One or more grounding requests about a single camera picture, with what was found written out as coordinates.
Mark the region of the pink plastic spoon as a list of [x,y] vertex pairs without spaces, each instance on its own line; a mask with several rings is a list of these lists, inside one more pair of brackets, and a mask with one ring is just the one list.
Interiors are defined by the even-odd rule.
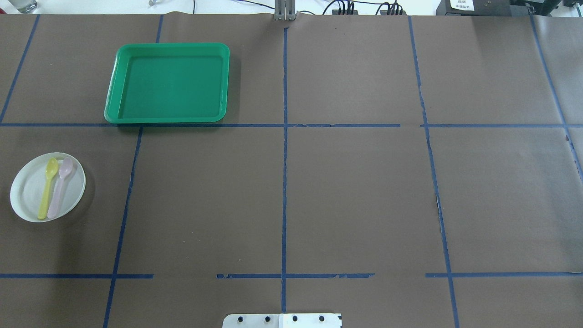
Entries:
[[66,180],[73,173],[75,164],[71,157],[66,157],[61,163],[60,169],[58,171],[59,179],[56,182],[56,188],[48,208],[48,213],[46,217],[48,219],[55,219],[59,213],[60,206],[62,204],[62,199],[64,197],[64,190],[66,185]]

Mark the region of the yellow plastic spoon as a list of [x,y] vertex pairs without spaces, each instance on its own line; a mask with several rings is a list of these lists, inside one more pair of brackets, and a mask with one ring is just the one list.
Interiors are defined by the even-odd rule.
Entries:
[[45,168],[45,184],[42,191],[41,202],[38,208],[38,220],[45,220],[48,216],[48,208],[50,205],[52,180],[60,168],[56,158],[49,158]]

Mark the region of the white round plate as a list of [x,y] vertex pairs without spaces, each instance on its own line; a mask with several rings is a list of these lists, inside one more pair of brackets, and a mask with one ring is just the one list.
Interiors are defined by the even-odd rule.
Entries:
[[[56,158],[61,166],[66,157],[71,157],[75,168],[65,183],[64,197],[59,213],[54,219],[38,220],[38,208],[45,184],[45,168],[49,158]],[[59,174],[52,180],[50,203],[56,188]],[[14,212],[23,220],[44,223],[67,215],[79,204],[86,188],[86,175],[77,158],[62,152],[50,152],[40,155],[25,164],[16,175],[10,190],[10,203]]]

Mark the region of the green plastic tray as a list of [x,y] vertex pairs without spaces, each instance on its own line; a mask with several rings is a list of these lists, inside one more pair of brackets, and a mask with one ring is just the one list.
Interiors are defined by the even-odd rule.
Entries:
[[115,56],[104,118],[111,124],[220,121],[229,74],[223,43],[125,44]]

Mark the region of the far orange black connector block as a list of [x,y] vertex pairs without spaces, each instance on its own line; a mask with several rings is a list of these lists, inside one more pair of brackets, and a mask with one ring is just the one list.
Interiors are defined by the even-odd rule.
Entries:
[[357,15],[358,11],[355,9],[355,1],[352,0],[330,0],[322,11],[322,15],[339,15],[350,16]]

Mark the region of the orange black connector block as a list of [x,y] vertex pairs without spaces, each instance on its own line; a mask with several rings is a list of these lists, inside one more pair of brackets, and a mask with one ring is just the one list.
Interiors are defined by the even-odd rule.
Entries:
[[355,1],[352,0],[330,0],[322,11],[322,15],[339,15],[350,16],[357,15],[358,11],[355,9]]
[[406,11],[398,3],[397,0],[393,2],[384,2],[380,4],[376,10],[375,15],[379,16],[406,16]]

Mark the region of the near orange black connector block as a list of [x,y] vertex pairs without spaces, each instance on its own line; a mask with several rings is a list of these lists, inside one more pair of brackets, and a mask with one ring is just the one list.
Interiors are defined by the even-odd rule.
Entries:
[[406,11],[398,3],[397,0],[393,2],[384,2],[380,4],[376,10],[375,15],[379,16],[406,16]]

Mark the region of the black desktop computer box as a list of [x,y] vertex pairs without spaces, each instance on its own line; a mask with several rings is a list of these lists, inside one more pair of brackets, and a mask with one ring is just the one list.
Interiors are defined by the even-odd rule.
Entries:
[[442,0],[435,9],[437,16],[529,16],[526,6],[510,0]]

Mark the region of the aluminium frame post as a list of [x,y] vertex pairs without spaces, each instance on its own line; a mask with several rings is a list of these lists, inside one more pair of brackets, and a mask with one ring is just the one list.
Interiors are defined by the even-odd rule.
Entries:
[[297,18],[295,0],[275,0],[274,19],[275,21],[295,21]]

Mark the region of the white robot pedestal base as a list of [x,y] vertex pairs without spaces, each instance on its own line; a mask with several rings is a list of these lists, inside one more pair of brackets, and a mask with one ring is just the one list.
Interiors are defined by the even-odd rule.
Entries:
[[337,313],[258,313],[227,315],[223,328],[341,328]]

